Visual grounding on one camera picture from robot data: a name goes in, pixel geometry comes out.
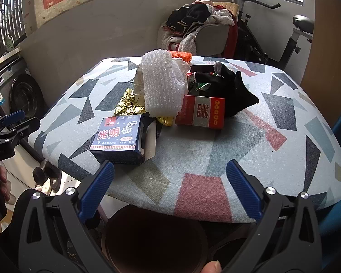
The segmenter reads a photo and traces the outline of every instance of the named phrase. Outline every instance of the silver screw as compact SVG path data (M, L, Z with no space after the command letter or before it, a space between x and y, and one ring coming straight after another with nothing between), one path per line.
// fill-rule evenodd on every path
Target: silver screw
M301 193L301 197L302 197L303 199L308 199L309 195L308 195L307 192L302 192L302 193Z
M269 194L269 195L274 195L276 190L273 188L273 187L267 187L266 188L266 192Z
M33 199L38 199L40 197L40 193L39 192L35 192L32 196Z
M75 192L76 192L76 189L73 188L73 187L69 187L69 188L66 189L66 194L67 194L67 195L72 195L72 194L74 194Z

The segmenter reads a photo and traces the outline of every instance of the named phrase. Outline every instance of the washing machine door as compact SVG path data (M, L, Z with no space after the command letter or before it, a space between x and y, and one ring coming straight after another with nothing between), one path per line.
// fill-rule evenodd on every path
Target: washing machine door
M42 119L45 114L45 102L42 91L34 78L27 74L17 76L9 95L10 113L23 110L25 118Z

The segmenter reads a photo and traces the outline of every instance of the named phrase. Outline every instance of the bright ice cream box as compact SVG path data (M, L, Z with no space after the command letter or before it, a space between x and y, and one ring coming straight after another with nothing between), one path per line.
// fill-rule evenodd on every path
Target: bright ice cream box
M221 129L224 127L224 115L225 99L185 95L176 124Z
M100 163L109 160L119 164L141 164L144 162L143 131L142 115L104 118L90 152Z

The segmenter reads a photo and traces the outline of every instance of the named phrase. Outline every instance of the black cloth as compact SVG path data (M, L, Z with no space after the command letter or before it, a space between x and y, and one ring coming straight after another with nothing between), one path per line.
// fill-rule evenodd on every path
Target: black cloth
M201 26L210 15L206 4L195 3L172 11L165 24L176 34L185 36Z
M194 65L188 77L189 95L220 97L225 99L225 117L232 117L248 106L259 103L259 99L245 87L241 72L236 74L222 65L220 75L210 74L212 65ZM208 83L197 89L198 83Z

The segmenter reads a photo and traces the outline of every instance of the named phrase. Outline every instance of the geometric patterned cover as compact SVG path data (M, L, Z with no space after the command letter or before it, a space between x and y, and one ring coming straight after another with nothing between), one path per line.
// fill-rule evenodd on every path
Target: geometric patterned cover
M163 126L156 155L141 166L115 165L107 194L146 209L197 220L252 222L229 184L236 159L263 186L296 196L307 191L316 208L341 199L341 148L305 92L283 71L258 63L194 56L191 64L222 61L242 72L260 103L225 119L221 131ZM108 58L74 83L29 137L51 163L82 180L99 162L90 153L97 129L111 117L141 57Z

